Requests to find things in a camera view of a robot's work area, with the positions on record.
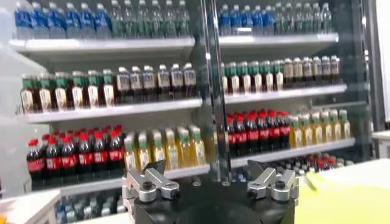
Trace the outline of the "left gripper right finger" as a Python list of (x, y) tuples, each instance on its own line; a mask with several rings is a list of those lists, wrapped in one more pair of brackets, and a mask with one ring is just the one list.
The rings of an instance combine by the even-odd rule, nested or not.
[(277, 169), (267, 163), (248, 160), (247, 165), (255, 179), (247, 183), (247, 197), (261, 200), (270, 196), (274, 201), (297, 201), (299, 198), (299, 177), (294, 170)]

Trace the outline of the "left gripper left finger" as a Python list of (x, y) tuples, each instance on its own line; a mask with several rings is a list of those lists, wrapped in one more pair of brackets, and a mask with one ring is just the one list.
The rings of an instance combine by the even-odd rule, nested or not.
[(142, 203), (152, 203), (157, 194), (164, 199), (180, 199), (180, 184), (164, 176), (165, 160), (148, 163), (141, 172), (130, 169), (122, 178), (122, 185), (128, 192), (135, 191)]

